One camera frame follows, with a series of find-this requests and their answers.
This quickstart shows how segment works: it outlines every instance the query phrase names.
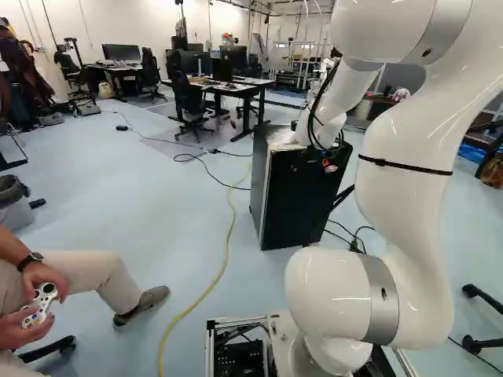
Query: trash bin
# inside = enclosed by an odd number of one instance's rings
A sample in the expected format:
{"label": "trash bin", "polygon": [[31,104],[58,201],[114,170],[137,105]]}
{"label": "trash bin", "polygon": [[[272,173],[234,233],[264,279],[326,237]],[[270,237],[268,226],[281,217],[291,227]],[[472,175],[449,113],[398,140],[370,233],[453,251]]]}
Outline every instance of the trash bin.
{"label": "trash bin", "polygon": [[30,225],[35,215],[28,202],[30,189],[18,177],[0,177],[0,225],[16,230]]}

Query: knee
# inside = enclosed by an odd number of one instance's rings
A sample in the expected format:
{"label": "knee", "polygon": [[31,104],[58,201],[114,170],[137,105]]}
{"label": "knee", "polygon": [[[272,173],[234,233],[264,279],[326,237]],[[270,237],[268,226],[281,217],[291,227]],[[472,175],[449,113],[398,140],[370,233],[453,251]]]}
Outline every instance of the knee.
{"label": "knee", "polygon": [[103,263],[110,266],[112,269],[123,264],[123,260],[117,251],[100,251],[100,256],[103,259]]}

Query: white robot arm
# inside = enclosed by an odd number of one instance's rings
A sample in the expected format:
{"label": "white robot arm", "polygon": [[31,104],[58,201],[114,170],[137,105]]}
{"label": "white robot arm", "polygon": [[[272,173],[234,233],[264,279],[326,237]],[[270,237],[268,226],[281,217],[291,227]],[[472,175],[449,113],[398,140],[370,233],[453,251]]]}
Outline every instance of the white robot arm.
{"label": "white robot arm", "polygon": [[[359,156],[356,200],[387,241],[383,257],[306,247],[288,263],[299,344],[332,375],[358,369],[370,343],[423,349],[450,332],[440,208],[462,137],[503,89],[503,24],[490,22],[501,12],[501,0],[336,3],[332,41],[344,58],[318,106],[325,125],[314,124],[325,148],[343,124],[332,119],[362,98],[379,64],[419,64],[427,78],[372,123]],[[308,145],[303,117],[296,137]]]}

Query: game controller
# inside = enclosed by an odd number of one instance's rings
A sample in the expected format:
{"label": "game controller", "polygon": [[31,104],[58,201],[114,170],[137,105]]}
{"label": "game controller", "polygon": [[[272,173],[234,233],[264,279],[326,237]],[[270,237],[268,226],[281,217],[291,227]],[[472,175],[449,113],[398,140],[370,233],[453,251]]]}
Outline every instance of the game controller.
{"label": "game controller", "polygon": [[21,324],[22,328],[32,328],[43,324],[47,319],[50,304],[57,299],[58,292],[56,286],[52,283],[40,284],[35,289],[35,298],[31,301],[31,306],[37,306],[39,311],[24,318]]}

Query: gray sneaker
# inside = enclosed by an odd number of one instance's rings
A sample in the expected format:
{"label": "gray sneaker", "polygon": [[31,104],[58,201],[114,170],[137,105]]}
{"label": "gray sneaker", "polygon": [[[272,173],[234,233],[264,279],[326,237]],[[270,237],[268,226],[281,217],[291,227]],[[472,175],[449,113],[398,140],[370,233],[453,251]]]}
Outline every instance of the gray sneaker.
{"label": "gray sneaker", "polygon": [[166,287],[165,285],[150,288],[147,291],[144,291],[143,294],[141,294],[140,302],[138,303],[138,306],[136,308],[131,310],[129,313],[123,315],[116,314],[113,317],[114,326],[121,328],[140,314],[148,312],[149,310],[154,309],[156,306],[163,304],[170,293],[170,288]]}

